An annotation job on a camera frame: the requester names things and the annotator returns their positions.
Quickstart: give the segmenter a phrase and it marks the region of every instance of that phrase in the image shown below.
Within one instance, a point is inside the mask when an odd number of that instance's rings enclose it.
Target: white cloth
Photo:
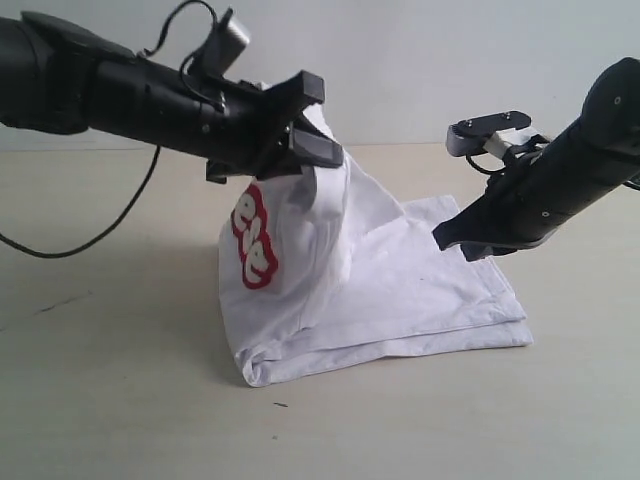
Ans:
[[[307,117],[332,135],[320,107]],[[220,234],[220,303],[251,386],[385,356],[528,345],[493,260],[440,252],[452,197],[399,204],[345,152],[336,170],[253,181]]]

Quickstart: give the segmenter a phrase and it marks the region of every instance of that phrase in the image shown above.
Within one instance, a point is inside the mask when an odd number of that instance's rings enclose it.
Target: table surface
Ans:
[[[350,150],[403,201],[466,205],[484,186],[440,145]],[[0,155],[0,231],[44,250],[86,241],[151,153]],[[75,258],[0,248],[0,478],[636,478],[640,195],[619,189],[499,260],[535,345],[252,389],[216,293],[218,231],[247,180],[203,174],[165,152],[130,217]]]

